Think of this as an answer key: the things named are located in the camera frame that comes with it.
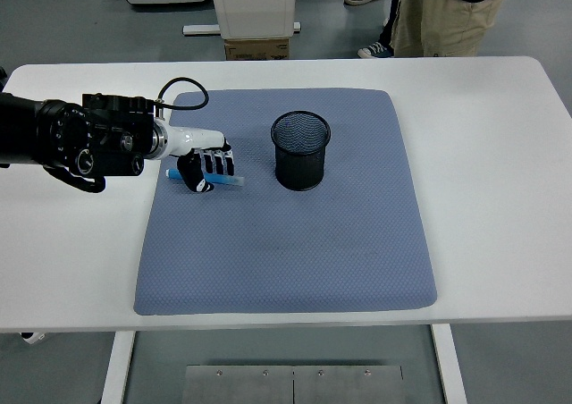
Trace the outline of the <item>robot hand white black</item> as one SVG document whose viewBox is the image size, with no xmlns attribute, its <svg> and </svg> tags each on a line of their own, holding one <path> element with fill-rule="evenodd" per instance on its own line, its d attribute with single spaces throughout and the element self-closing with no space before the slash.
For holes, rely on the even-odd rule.
<svg viewBox="0 0 572 404">
<path fill-rule="evenodd" d="M 177 158 L 176 168 L 187 188 L 195 193 L 209 192 L 214 185 L 203 173 L 233 176 L 234 155 L 230 143 L 218 130 L 171 127 L 167 155 Z"/>
</svg>

